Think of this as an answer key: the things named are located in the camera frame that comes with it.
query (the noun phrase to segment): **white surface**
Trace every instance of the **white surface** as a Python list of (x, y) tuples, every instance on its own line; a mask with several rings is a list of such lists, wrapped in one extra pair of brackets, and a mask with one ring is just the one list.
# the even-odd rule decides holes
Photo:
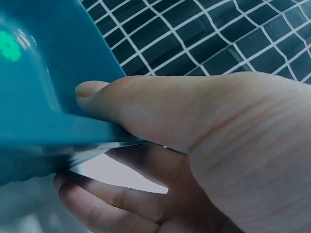
[[(128, 167), (105, 155), (76, 168), (101, 182), (150, 192), (166, 193)], [(0, 233), (88, 233), (61, 205), (53, 175), (0, 187)]]

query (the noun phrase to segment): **teal plastic container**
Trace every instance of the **teal plastic container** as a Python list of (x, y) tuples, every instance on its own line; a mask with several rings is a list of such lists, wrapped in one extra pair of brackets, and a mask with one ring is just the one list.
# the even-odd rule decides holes
[(75, 100), (79, 83), (123, 76), (78, 0), (0, 0), (0, 185), (139, 143)]

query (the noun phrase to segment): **hand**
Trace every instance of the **hand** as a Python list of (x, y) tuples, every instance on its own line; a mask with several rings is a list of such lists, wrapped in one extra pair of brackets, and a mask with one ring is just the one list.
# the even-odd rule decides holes
[(95, 233), (311, 232), (310, 86), (248, 72), (128, 77), (83, 83), (77, 96), (94, 117), (188, 154), (109, 153), (167, 195), (58, 174), (60, 200)]

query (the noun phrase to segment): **green printed logo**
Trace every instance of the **green printed logo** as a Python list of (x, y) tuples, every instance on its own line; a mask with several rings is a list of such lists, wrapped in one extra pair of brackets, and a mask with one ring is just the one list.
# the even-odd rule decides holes
[(17, 62), (21, 57), (19, 44), (12, 35), (4, 31), (0, 31), (0, 54), (12, 62)]

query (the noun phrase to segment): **wire grid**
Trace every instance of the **wire grid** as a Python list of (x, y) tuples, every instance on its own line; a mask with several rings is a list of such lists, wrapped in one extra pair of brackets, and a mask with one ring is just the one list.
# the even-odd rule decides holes
[(309, 0), (82, 0), (127, 75), (311, 79)]

